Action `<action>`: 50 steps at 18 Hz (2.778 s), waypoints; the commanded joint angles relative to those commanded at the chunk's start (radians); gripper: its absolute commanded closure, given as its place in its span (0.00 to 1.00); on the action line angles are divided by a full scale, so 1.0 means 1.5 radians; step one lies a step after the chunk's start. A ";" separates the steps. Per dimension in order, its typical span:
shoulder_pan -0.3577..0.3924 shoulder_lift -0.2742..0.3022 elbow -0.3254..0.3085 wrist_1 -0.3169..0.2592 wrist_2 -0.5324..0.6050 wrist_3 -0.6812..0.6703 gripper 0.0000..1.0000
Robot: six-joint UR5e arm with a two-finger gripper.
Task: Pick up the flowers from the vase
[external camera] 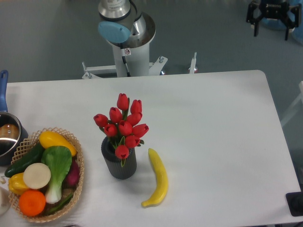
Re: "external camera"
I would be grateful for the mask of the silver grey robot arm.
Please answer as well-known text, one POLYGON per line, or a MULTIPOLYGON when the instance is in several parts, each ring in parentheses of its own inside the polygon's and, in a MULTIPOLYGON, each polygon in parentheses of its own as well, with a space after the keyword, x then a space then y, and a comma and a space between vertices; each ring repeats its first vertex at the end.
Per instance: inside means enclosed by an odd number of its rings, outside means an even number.
MULTIPOLYGON (((98 12, 101 19, 99 34, 110 43, 118 45, 130 39, 135 22, 143 15, 139 4, 132 0, 101 0, 98 12)), ((301 24, 302 4, 291 5, 288 0, 251 1, 246 22, 254 27, 255 37, 263 19, 281 21, 285 26, 285 40, 288 40, 289 31, 301 24)))

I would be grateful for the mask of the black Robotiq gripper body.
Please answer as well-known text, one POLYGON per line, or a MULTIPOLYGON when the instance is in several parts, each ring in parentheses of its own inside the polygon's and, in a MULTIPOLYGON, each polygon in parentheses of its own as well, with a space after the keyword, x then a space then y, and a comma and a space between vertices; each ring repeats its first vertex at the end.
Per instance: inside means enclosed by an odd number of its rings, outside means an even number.
POLYGON ((260 15, 267 19, 282 19, 288 16, 289 1, 261 0, 258 6, 260 15))

